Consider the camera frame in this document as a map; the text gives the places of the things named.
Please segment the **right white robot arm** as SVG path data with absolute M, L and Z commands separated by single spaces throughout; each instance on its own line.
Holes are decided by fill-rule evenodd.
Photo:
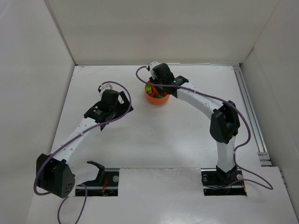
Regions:
M 236 170 L 233 156 L 235 136 L 240 127 L 237 112 L 224 103 L 195 93 L 199 90 L 190 84 L 185 77 L 174 77 L 169 66 L 165 63 L 154 61 L 149 64 L 148 70 L 151 73 L 149 79 L 152 83 L 164 85 L 164 87 L 156 87 L 158 92 L 166 92 L 191 104 L 210 119 L 209 132 L 217 144 L 218 161 L 216 168 L 223 173 Z

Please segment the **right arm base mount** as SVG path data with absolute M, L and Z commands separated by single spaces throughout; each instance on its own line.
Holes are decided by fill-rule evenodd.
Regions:
M 237 182 L 242 178 L 239 169 L 233 169 L 228 173 L 218 168 L 201 169 L 204 196 L 246 196 L 244 182 Z

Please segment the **lime long lego brick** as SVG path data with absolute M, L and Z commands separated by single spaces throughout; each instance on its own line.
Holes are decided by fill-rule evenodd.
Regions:
M 147 93 L 151 94 L 151 93 L 152 93 L 152 86 L 149 85 L 149 84 L 146 84 L 146 85 L 145 85 L 145 91 L 146 91 Z

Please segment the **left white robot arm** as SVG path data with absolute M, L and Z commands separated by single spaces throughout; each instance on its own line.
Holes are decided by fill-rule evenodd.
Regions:
M 83 141 L 91 131 L 102 131 L 106 125 L 120 120 L 132 110 L 132 98 L 127 90 L 104 90 L 100 101 L 84 113 L 67 141 L 57 150 L 37 158 L 34 193 L 38 196 L 54 194 L 66 198 L 76 186 L 76 175 L 71 170 L 71 164 L 83 148 Z

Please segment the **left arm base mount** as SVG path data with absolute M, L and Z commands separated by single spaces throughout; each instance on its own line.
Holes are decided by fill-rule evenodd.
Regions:
M 120 169 L 105 168 L 105 166 L 94 161 L 88 161 L 87 164 L 96 167 L 96 176 L 92 175 L 89 179 L 77 185 L 75 196 L 85 195 L 85 188 L 81 184 L 86 186 L 88 196 L 118 196 Z

